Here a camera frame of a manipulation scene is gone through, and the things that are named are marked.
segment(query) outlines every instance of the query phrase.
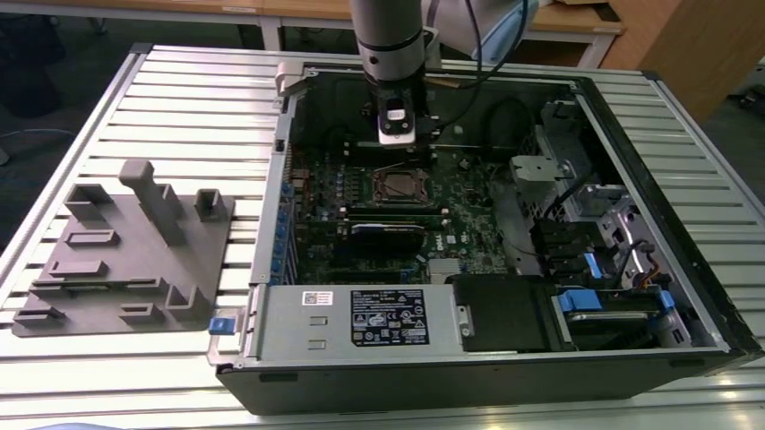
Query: wooden cabinet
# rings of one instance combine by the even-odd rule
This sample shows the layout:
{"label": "wooden cabinet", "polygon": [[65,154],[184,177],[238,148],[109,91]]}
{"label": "wooden cabinet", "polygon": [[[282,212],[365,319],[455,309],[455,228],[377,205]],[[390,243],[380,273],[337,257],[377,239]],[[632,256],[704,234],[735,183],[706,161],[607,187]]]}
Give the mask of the wooden cabinet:
{"label": "wooden cabinet", "polygon": [[612,0],[627,32],[601,67],[658,71],[698,121],[765,55],[764,0]]}

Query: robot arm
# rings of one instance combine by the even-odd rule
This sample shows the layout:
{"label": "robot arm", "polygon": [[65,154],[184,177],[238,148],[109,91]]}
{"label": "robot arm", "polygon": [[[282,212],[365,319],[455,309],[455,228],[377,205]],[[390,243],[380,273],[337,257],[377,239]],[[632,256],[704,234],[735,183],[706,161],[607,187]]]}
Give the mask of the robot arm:
{"label": "robot arm", "polygon": [[380,140],[388,148],[416,144],[419,128],[432,128],[424,83],[427,46],[424,21],[441,40],[477,58],[499,62],[520,31],[521,7],[533,16],[539,0],[475,0],[483,46],[476,45],[465,0],[350,0],[360,53],[378,111]]}
{"label": "robot arm", "polygon": [[427,46],[423,12],[415,0],[352,0],[350,12],[364,69],[377,99],[381,144],[407,147],[417,140],[417,118],[427,114]]}

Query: aluminum slotted table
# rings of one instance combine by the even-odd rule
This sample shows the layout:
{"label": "aluminum slotted table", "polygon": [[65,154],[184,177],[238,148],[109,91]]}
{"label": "aluminum slotted table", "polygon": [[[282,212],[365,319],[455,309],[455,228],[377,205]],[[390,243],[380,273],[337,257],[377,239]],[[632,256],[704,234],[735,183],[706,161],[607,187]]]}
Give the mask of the aluminum slotted table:
{"label": "aluminum slotted table", "polygon": [[[131,53],[0,259],[0,428],[67,422],[125,428],[756,428],[765,422],[765,362],[680,380],[631,400],[364,415],[257,417],[222,387],[206,331],[21,339],[15,311],[41,275],[73,184],[127,192],[123,160],[149,158],[178,194],[237,198],[217,305],[246,304],[250,263],[280,107],[277,64],[357,63],[353,56],[156,46]],[[469,63],[445,67],[472,69]],[[599,84],[635,146],[760,338],[765,337],[765,208],[662,81],[639,72],[513,65]],[[238,338],[221,351],[234,352]]]}

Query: power supply label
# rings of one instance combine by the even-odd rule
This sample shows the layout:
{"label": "power supply label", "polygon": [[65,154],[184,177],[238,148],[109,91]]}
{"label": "power supply label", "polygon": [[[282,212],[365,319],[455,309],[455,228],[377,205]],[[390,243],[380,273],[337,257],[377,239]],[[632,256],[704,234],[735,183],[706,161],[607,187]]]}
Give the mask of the power supply label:
{"label": "power supply label", "polygon": [[423,289],[353,290],[350,327],[357,347],[428,345],[429,318]]}

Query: motherboard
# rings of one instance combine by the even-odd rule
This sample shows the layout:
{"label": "motherboard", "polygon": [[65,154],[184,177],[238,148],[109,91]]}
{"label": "motherboard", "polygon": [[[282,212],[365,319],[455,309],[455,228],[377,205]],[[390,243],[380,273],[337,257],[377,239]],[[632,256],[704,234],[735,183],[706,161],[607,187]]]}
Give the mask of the motherboard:
{"label": "motherboard", "polygon": [[487,188],[497,167],[461,150],[364,145],[296,151],[298,282],[444,283],[508,272]]}

